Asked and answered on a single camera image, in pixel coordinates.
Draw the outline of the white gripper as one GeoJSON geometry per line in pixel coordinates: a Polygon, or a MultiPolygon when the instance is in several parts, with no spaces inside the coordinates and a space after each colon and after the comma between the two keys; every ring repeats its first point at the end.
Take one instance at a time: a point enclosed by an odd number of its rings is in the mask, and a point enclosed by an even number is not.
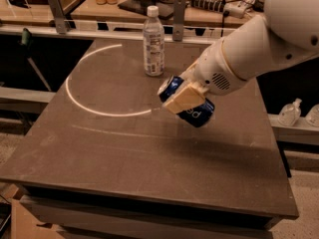
{"type": "Polygon", "coordinates": [[[202,105],[207,92],[224,96],[246,85],[230,68],[223,52],[221,38],[207,47],[180,76],[186,80],[164,103],[163,107],[177,115],[202,105]]]}

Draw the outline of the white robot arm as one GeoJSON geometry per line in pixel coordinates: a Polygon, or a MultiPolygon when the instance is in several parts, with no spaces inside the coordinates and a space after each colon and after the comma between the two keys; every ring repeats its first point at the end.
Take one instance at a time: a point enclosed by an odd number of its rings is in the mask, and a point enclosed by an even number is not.
{"type": "Polygon", "coordinates": [[[179,114],[208,94],[227,95],[259,75],[316,58],[318,41],[319,0],[265,0],[261,15],[203,51],[163,106],[179,114]]]}

